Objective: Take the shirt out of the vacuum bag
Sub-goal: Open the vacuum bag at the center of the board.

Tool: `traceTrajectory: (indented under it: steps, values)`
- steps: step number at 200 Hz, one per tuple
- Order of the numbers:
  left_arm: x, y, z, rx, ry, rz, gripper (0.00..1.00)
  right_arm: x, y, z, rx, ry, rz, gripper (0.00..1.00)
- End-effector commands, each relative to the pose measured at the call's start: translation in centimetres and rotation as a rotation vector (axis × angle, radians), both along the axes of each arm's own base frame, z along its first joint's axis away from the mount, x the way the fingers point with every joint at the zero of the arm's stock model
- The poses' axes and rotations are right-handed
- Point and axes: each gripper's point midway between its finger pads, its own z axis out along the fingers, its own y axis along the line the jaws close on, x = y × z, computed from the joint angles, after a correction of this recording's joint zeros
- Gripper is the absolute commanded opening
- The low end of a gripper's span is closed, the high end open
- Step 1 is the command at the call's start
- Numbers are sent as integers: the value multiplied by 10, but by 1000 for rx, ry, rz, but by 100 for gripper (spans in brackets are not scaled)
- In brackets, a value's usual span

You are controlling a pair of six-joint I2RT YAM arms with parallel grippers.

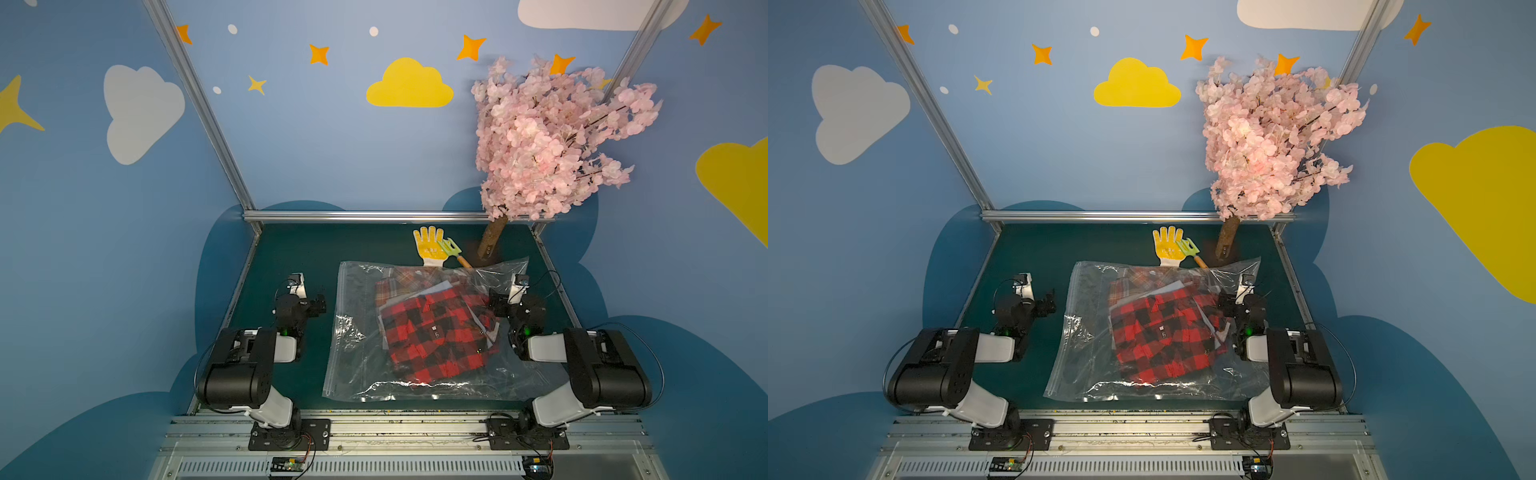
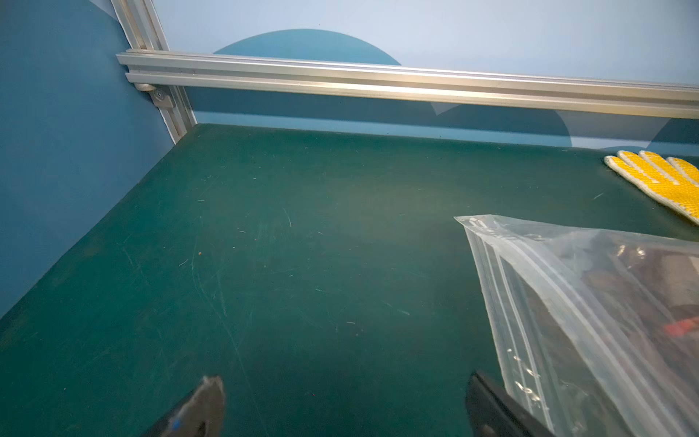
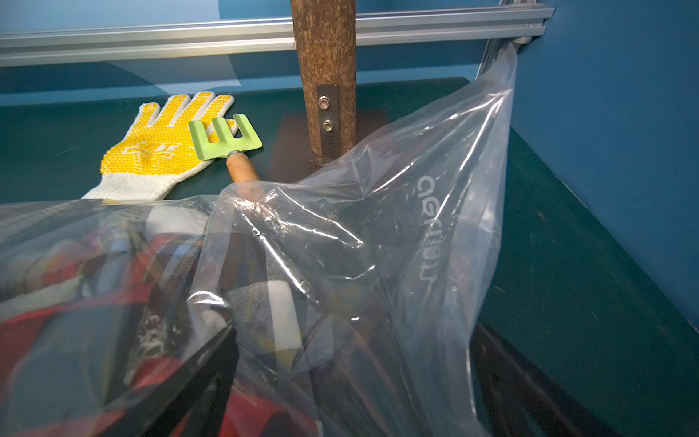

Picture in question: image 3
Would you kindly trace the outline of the clear plastic vacuum bag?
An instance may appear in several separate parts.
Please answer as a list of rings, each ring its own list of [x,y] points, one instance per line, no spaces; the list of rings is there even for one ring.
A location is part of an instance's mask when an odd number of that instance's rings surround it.
[[[497,264],[517,53],[295,184],[210,197],[297,293],[320,436],[482,436],[469,343]]]

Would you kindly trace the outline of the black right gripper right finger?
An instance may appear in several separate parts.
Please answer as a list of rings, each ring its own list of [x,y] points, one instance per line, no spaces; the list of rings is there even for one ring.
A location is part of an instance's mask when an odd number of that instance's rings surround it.
[[[471,338],[482,398],[494,436],[615,436],[491,327]]]

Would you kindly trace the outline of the red black plaid shirt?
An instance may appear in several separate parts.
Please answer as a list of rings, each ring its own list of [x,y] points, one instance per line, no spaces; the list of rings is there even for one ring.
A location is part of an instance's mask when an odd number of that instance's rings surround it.
[[[217,436],[324,433],[297,293],[210,197],[1,209],[1,433],[98,436],[229,325]]]

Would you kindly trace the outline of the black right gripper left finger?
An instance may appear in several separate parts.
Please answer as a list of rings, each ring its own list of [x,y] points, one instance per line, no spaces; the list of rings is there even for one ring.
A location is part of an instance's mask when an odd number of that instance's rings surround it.
[[[113,436],[217,436],[238,366],[234,326],[217,333],[165,382],[111,425]]]

